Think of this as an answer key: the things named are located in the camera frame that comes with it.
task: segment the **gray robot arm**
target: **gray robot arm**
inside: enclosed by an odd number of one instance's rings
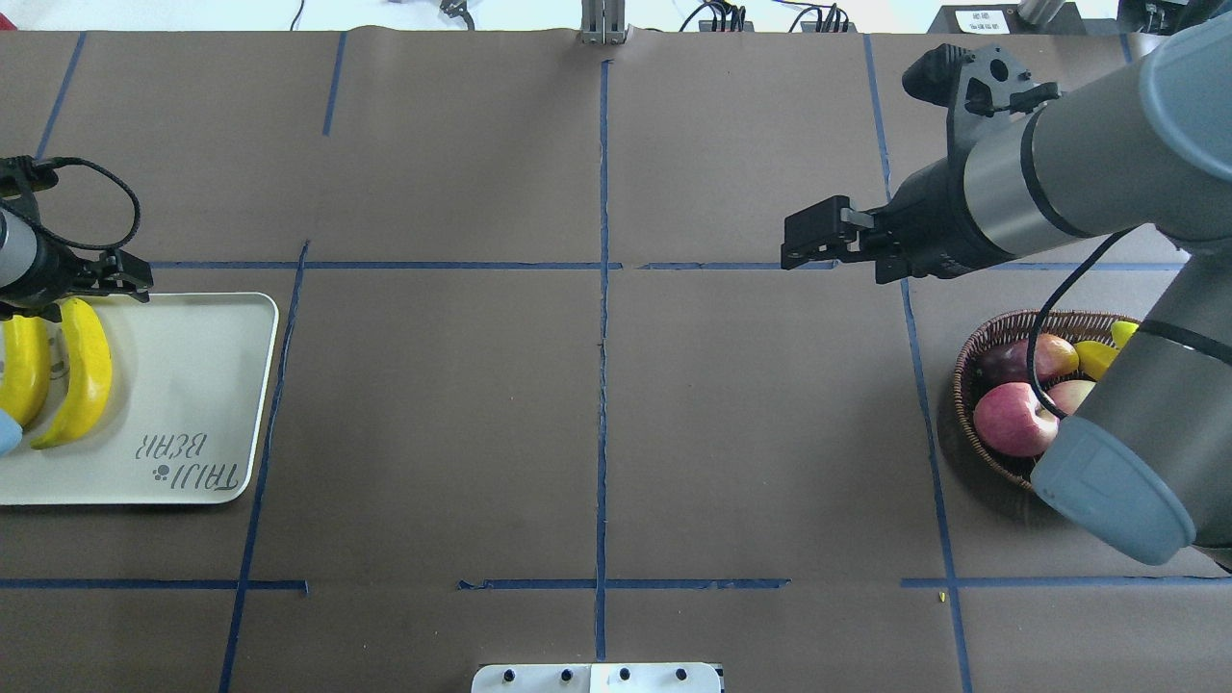
[[[998,47],[942,46],[903,83],[949,107],[947,157],[883,207],[832,197],[788,217],[784,269],[870,260],[880,284],[949,279],[1156,223],[1193,258],[1032,486],[1142,562],[1194,544],[1232,566],[1232,15],[1063,97]]]

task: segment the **white sticker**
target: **white sticker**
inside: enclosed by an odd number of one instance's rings
[[[955,10],[954,18],[967,33],[1009,33],[1005,12],[1000,10]]]

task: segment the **blue object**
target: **blue object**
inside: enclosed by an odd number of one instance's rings
[[[21,424],[14,420],[9,412],[0,409],[0,455],[7,455],[18,444],[21,444]]]
[[[1198,536],[1194,519],[1159,475],[1082,417],[1061,422],[1031,485],[1057,512],[1147,565],[1168,562]]]
[[[1186,28],[1142,64],[1138,92],[1156,133],[1199,169],[1232,181],[1232,14]]]

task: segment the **table surface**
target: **table surface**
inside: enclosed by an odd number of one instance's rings
[[[239,499],[0,512],[5,689],[444,693],[596,660],[719,662],[729,691],[1227,678],[1214,564],[997,515],[936,448],[966,337],[1090,243],[952,281],[776,269],[785,215],[944,155],[898,84],[940,41],[0,35],[0,150],[124,178],[158,290],[281,308]],[[1066,89],[1137,46],[1000,43]],[[127,228],[85,174],[39,200],[65,234]],[[1142,316],[1181,261],[1140,229],[1062,307]]]

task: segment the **banana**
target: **banana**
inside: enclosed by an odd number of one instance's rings
[[[1095,381],[1104,377],[1108,367],[1116,360],[1117,350],[1103,342],[1078,342],[1074,344],[1078,351],[1078,367]]]
[[[5,321],[4,360],[0,409],[27,428],[43,409],[52,380],[52,350],[42,318]]]
[[[30,444],[36,450],[71,443],[90,433],[111,395],[111,348],[99,314],[80,298],[64,301],[60,314],[69,353],[69,391],[51,428]]]
[[[1116,321],[1112,323],[1112,343],[1116,344],[1117,349],[1125,349],[1125,343],[1133,337],[1133,333],[1138,330],[1138,323],[1127,321]]]

